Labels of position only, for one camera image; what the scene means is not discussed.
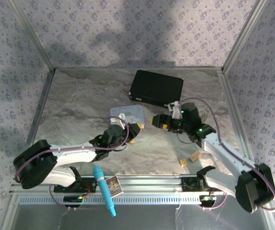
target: blue microphone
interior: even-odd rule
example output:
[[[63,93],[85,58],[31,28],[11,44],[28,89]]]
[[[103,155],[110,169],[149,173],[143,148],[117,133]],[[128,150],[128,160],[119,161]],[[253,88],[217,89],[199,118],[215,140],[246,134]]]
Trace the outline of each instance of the blue microphone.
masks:
[[[95,179],[100,187],[100,191],[102,193],[104,202],[107,205],[107,208],[108,208],[110,214],[112,215],[112,217],[116,216],[114,203],[113,203],[112,197],[110,195],[110,191],[108,189],[107,182],[104,179],[102,169],[99,166],[96,166],[93,169],[93,173],[94,173]]]

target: marble surface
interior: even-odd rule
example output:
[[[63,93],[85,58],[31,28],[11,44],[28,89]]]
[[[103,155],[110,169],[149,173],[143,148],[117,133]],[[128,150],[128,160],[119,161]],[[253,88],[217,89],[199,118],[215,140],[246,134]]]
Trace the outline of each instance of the marble surface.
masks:
[[[181,99],[199,97],[207,101],[218,119],[222,138],[236,149],[237,143],[224,102],[216,71],[203,70],[153,70],[184,79]],[[50,144],[81,144],[102,134],[108,127],[106,117],[110,108],[134,105],[128,92],[136,70],[57,70],[40,120],[36,141],[48,140]],[[202,121],[215,127],[210,112],[195,101]],[[75,163],[80,174],[92,174],[99,165],[108,174],[194,174],[202,167],[214,165],[229,171],[212,155],[203,152],[201,158],[181,167],[179,160],[189,158],[199,147],[182,144],[175,134],[155,128],[150,124],[153,116],[168,114],[166,108],[140,103],[143,106],[145,129],[128,145],[126,150],[111,152],[109,157],[94,163]],[[189,142],[186,135],[179,138]]]

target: wooden block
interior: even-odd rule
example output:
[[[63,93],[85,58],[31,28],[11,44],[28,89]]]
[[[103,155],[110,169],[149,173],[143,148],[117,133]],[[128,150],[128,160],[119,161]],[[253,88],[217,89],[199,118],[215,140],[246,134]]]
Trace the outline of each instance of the wooden block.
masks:
[[[187,162],[185,159],[180,160],[181,167],[187,166]]]
[[[197,160],[200,157],[201,157],[201,153],[199,151],[196,151],[190,156],[190,160],[191,160],[191,162],[194,162],[195,160]]]

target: black case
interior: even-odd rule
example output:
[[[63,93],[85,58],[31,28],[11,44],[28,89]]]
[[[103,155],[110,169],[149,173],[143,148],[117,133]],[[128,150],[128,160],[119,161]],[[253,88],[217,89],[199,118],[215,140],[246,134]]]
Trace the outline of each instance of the black case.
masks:
[[[138,70],[129,91],[129,98],[167,107],[169,103],[180,100],[182,87],[181,78]]]

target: patterned wallpaper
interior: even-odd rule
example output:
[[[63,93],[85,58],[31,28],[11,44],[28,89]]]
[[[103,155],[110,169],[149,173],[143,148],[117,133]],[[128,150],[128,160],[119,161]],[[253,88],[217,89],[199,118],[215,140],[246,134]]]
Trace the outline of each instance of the patterned wallpaper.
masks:
[[[59,67],[222,66],[256,0],[20,0]]]
[[[47,77],[7,1],[0,0],[0,216]]]
[[[257,161],[275,179],[275,0],[270,0],[227,74]]]

